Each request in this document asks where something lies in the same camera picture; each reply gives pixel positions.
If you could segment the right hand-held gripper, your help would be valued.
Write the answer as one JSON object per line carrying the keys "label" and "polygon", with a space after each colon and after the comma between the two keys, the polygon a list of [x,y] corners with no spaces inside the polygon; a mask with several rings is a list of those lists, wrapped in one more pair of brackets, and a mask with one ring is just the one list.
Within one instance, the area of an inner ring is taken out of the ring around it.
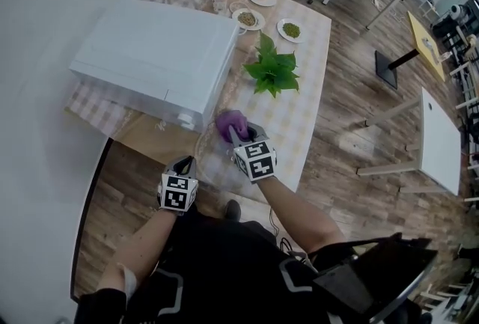
{"label": "right hand-held gripper", "polygon": [[247,176],[251,183],[275,175],[277,155],[270,144],[263,127],[248,122],[248,138],[251,142],[243,145],[241,137],[233,126],[228,127],[231,143],[234,146],[234,158],[238,169]]}

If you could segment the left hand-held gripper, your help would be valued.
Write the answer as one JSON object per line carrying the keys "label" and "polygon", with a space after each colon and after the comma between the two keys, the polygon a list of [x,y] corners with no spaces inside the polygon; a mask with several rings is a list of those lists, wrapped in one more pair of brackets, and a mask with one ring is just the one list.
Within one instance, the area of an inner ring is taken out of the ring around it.
{"label": "left hand-held gripper", "polygon": [[181,156],[169,162],[157,189],[159,207],[179,214],[186,213],[197,195],[198,181],[195,178],[194,156]]}

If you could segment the purple cloth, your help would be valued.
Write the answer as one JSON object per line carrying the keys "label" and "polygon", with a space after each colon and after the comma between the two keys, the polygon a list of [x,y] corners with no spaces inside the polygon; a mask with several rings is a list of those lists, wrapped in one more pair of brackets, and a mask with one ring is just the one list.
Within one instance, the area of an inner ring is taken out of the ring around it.
{"label": "purple cloth", "polygon": [[220,136],[227,142],[232,143],[229,127],[231,126],[237,136],[242,141],[247,141],[248,135],[248,121],[246,116],[239,110],[227,110],[216,117],[216,128]]}

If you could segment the clear glass plate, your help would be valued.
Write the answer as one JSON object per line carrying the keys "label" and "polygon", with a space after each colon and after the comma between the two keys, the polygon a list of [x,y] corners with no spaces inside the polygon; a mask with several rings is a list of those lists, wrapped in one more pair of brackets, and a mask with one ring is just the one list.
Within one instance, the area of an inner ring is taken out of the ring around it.
{"label": "clear glass plate", "polygon": [[[276,151],[276,175],[278,172],[279,135],[267,129],[264,130],[269,137],[266,141],[269,141]],[[243,142],[243,145],[254,143],[249,139]],[[215,122],[211,123],[207,131],[199,138],[195,156],[198,160],[198,176],[205,183],[219,190],[246,198],[254,199],[259,194],[257,182],[251,183],[247,176],[238,169],[234,158],[234,146],[220,136]]]}

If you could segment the person's right forearm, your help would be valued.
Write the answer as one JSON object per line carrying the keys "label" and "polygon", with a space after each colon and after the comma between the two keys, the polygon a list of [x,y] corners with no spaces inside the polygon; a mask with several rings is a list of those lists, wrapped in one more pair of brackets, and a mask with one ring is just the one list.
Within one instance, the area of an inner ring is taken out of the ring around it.
{"label": "person's right forearm", "polygon": [[276,177],[258,180],[257,185],[284,229],[306,253],[346,241],[327,213],[298,196]]}

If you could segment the person's left forearm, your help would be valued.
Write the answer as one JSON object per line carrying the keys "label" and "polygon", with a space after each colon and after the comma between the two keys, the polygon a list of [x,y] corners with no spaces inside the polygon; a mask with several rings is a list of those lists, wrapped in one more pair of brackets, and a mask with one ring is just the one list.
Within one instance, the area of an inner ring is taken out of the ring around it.
{"label": "person's left forearm", "polygon": [[158,210],[129,239],[123,241],[108,262],[97,290],[111,288],[126,292],[126,273],[132,273],[139,285],[154,270],[165,247],[177,214]]}

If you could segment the white microwave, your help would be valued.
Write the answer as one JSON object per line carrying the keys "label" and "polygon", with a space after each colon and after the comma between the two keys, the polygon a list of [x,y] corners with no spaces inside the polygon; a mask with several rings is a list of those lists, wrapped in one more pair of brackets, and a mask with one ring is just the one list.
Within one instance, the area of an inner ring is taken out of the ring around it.
{"label": "white microwave", "polygon": [[107,100],[191,131],[212,120],[239,36],[237,21],[187,7],[123,0],[70,63]]}

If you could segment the beige checked tablecloth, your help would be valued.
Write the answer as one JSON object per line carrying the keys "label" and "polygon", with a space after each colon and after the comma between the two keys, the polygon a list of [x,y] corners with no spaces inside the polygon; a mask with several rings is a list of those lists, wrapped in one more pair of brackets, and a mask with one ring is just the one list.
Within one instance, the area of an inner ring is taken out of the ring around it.
{"label": "beige checked tablecloth", "polygon": [[[283,91],[276,98],[268,92],[254,92],[253,81],[243,69],[245,63],[252,61],[259,41],[256,34],[250,34],[239,40],[220,96],[219,110],[240,110],[251,122],[279,135],[278,175],[286,186],[296,189],[320,104],[331,21],[293,0],[278,0],[264,14],[266,33],[278,50],[295,53],[299,91]],[[284,18],[294,19],[302,25],[305,32],[302,43],[291,43],[278,33],[277,22]],[[198,140],[204,134],[107,100],[82,81],[68,101],[67,110],[107,137],[163,164],[178,156],[195,156]]]}

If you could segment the person's dark shoe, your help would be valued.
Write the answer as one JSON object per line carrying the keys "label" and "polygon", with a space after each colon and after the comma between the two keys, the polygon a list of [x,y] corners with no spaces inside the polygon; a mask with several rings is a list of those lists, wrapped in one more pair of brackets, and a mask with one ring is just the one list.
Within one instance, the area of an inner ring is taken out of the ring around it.
{"label": "person's dark shoe", "polygon": [[229,200],[225,207],[224,218],[230,221],[240,221],[242,210],[240,204],[235,200]]}

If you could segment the green potted plant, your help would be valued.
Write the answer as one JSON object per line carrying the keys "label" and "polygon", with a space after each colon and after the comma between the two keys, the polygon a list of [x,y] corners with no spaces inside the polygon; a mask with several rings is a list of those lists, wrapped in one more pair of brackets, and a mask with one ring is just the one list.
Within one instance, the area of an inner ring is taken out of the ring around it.
{"label": "green potted plant", "polygon": [[245,71],[255,82],[256,94],[265,91],[276,98],[285,90],[299,91],[299,76],[294,73],[297,68],[295,53],[280,54],[270,36],[262,31],[259,34],[259,45],[255,47],[257,60],[244,64]]}

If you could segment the person's black clothing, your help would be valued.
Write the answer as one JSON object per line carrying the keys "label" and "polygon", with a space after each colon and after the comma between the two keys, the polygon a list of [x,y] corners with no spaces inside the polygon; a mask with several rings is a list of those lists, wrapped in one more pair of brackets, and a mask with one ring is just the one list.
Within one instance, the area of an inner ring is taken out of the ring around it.
{"label": "person's black clothing", "polygon": [[178,218],[154,270],[133,292],[84,295],[74,324],[330,324],[338,314],[312,282],[358,257],[342,243],[301,261],[261,227],[191,212]]}

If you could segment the white plate with green beans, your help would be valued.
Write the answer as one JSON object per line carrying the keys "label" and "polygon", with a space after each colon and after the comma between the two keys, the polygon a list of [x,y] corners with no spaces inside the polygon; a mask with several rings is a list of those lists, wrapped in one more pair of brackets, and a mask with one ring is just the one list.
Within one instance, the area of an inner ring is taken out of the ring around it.
{"label": "white plate with green beans", "polygon": [[294,19],[281,19],[277,22],[276,28],[278,33],[291,43],[302,43],[305,39],[302,25]]}

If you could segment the white plate with brown seeds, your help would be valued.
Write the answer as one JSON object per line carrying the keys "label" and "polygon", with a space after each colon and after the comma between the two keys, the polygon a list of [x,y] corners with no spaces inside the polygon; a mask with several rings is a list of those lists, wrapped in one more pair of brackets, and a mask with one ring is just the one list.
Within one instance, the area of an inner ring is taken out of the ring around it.
{"label": "white plate with brown seeds", "polygon": [[266,20],[261,13],[247,8],[234,11],[232,18],[239,23],[240,28],[246,31],[259,31],[266,24]]}

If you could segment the black bag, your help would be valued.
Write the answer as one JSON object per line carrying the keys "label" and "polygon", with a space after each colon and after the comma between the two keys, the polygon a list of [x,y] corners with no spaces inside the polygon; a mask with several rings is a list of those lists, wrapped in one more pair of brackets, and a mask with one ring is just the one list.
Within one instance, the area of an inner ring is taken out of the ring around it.
{"label": "black bag", "polygon": [[437,250],[428,238],[389,237],[344,242],[353,250],[372,245],[357,258],[341,260],[324,269],[312,282],[312,290],[344,320],[377,324],[397,309],[430,272]]}

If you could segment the yellow-topped pedestal table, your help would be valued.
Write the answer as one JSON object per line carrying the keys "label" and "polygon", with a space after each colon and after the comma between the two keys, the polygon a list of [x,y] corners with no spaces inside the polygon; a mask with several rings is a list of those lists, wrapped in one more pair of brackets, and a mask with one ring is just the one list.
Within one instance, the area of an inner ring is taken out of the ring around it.
{"label": "yellow-topped pedestal table", "polygon": [[439,61],[439,50],[433,37],[426,28],[407,11],[409,26],[412,32],[413,48],[410,52],[392,61],[379,51],[375,51],[376,75],[397,90],[397,69],[406,62],[420,56],[426,68],[439,80],[445,81],[442,63]]}

